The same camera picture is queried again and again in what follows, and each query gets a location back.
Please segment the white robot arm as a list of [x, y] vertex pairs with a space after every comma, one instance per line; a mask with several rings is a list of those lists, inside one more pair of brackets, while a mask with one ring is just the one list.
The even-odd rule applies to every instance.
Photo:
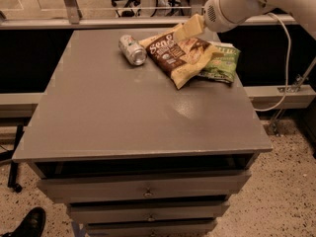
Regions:
[[207, 0], [203, 14], [191, 16], [174, 32], [176, 40], [200, 35], [204, 28], [215, 33], [228, 32], [247, 19], [269, 13], [275, 8], [289, 14], [316, 40], [316, 0]]

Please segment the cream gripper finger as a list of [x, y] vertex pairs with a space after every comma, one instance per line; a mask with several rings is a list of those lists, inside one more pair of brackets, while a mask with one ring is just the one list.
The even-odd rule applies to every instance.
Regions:
[[202, 34], [204, 31], [198, 26], [195, 15], [191, 16], [185, 23], [179, 24], [173, 33], [175, 41], [186, 40]]

